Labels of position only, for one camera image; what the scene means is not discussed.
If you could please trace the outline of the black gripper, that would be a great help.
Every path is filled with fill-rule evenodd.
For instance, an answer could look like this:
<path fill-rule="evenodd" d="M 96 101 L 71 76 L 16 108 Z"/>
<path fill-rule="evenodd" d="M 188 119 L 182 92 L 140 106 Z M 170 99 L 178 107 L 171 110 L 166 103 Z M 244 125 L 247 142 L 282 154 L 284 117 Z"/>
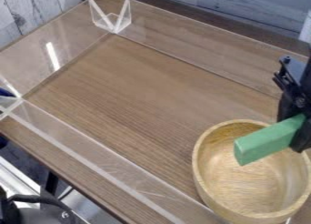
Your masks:
<path fill-rule="evenodd" d="M 280 69 L 274 74 L 274 82 L 282 90 L 278 103 L 278 122 L 299 114 L 311 117 L 311 57 L 307 62 L 291 56 L 279 59 Z M 302 153 L 311 148 L 311 118 L 296 130 L 291 149 Z"/>

